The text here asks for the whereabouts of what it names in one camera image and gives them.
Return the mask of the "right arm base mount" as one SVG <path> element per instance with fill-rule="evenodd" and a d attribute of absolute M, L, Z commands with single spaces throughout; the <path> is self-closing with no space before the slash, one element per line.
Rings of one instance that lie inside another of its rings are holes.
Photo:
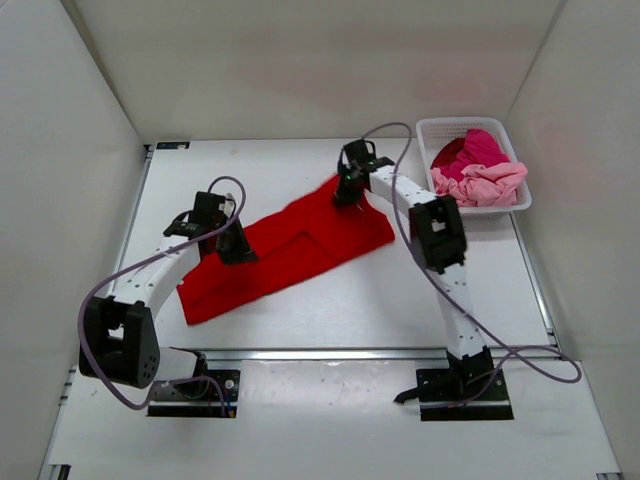
<path fill-rule="evenodd" d="M 423 422 L 515 419 L 502 371 L 464 384 L 452 369 L 423 368 L 416 371 L 416 380 L 417 385 L 397 394 L 394 402 L 417 400 Z"/>

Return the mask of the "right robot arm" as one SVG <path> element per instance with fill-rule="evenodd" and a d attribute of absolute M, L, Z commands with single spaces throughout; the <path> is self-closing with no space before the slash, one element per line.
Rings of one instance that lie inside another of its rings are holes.
<path fill-rule="evenodd" d="M 368 191 L 392 204 L 399 226 L 408 221 L 403 236 L 418 267 L 439 294 L 445 323 L 448 387 L 460 400 L 471 400 L 484 388 L 493 360 L 480 328 L 470 319 L 472 304 L 467 287 L 467 239 L 456 202 L 438 196 L 395 171 L 382 158 L 362 166 L 337 167 L 335 203 L 353 204 Z"/>

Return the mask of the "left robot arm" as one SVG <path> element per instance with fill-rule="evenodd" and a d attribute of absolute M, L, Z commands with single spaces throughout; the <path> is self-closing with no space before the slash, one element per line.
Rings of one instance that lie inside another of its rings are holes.
<path fill-rule="evenodd" d="M 208 256 L 225 265 L 252 262 L 257 255 L 235 220 L 216 236 L 190 243 L 208 230 L 176 221 L 163 233 L 155 261 L 136 267 L 106 297 L 92 296 L 83 313 L 81 333 L 88 351 L 79 354 L 81 374 L 96 378 L 98 365 L 114 384 L 145 389 L 174 382 L 188 398 L 208 389 L 209 373 L 193 351 L 159 346 L 155 320 L 183 279 Z"/>

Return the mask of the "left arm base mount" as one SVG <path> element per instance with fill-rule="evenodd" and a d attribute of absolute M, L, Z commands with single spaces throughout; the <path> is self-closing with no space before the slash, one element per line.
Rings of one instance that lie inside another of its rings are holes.
<path fill-rule="evenodd" d="M 205 380 L 156 391 L 146 415 L 157 418 L 235 419 L 241 386 L 239 362 L 217 362 L 197 353 L 194 374 Z"/>

